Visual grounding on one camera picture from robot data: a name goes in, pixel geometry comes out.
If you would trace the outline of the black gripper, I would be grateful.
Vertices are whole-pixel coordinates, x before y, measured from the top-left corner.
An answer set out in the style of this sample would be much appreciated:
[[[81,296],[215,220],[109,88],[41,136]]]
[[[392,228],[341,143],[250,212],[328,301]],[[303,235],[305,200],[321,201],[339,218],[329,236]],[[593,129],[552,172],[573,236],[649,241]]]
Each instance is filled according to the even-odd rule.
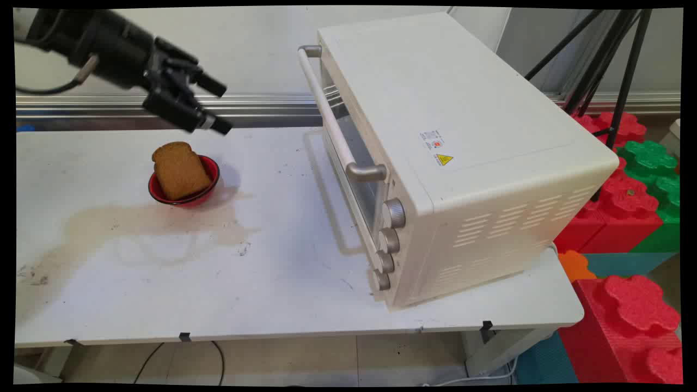
[[[199,68],[195,57],[108,9],[39,9],[26,24],[26,43],[63,55],[77,68],[70,82],[46,90],[47,95],[69,91],[92,75],[122,89],[149,91],[165,75],[182,74],[185,82],[216,97],[227,91],[226,84]],[[186,132],[212,130],[226,136],[233,128],[197,100],[177,99],[164,90],[150,91],[143,107]]]

